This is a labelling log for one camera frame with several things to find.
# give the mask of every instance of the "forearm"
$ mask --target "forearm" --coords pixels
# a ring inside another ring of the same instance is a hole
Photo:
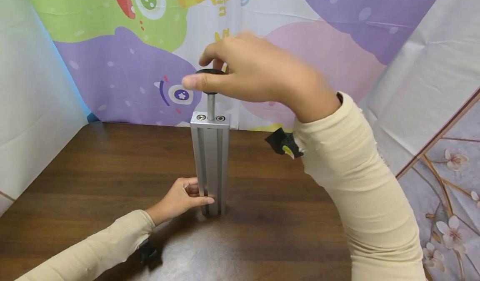
[[[145,211],[133,211],[23,275],[17,281],[91,281],[125,262],[155,227]]]
[[[296,122],[305,172],[325,188],[344,224],[353,280],[425,280],[418,226],[373,132],[349,96],[328,117]]]

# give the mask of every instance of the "fingernail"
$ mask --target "fingernail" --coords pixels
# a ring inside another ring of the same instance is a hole
[[[181,84],[183,85],[183,87],[188,90],[195,88],[196,83],[197,83],[197,76],[195,75],[185,76],[181,81]]]

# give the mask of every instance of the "clamping handle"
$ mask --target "clamping handle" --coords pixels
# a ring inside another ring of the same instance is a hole
[[[205,73],[205,74],[215,74],[215,75],[225,75],[226,73],[222,70],[217,69],[202,69],[198,70],[198,73]],[[207,94],[207,119],[212,121],[215,118],[215,95],[216,92],[204,92]]]

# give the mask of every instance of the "wrist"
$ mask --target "wrist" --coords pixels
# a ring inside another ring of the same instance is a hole
[[[161,205],[161,202],[158,202],[154,206],[146,209],[145,212],[150,216],[155,226],[162,224],[165,221],[168,221],[167,215],[165,215],[164,207]]]
[[[324,80],[321,73],[310,72],[296,82],[302,86],[290,91],[285,105],[290,108],[300,123],[310,123],[334,114],[341,103],[337,94]]]

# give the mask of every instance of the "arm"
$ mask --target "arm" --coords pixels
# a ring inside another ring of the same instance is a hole
[[[355,281],[425,280],[419,228],[395,176],[376,151],[352,99],[343,104],[320,72],[249,33],[208,45],[199,64],[228,75],[196,74],[182,84],[250,102],[276,101],[296,115],[305,171],[325,187],[347,234]]]
[[[117,219],[110,227],[86,238],[18,278],[17,281],[90,281],[125,262],[155,227],[141,210]]]
[[[296,121],[294,138],[304,151],[305,172],[337,206],[351,252],[352,279],[425,281],[413,210],[379,156],[361,110],[342,96],[343,104],[331,115],[320,114],[322,119],[306,124]],[[315,115],[314,108],[309,114]]]
[[[92,281],[125,262],[155,226],[190,208],[213,202],[213,198],[200,196],[197,178],[179,178],[151,208],[122,216],[110,227],[53,256],[16,281]]]

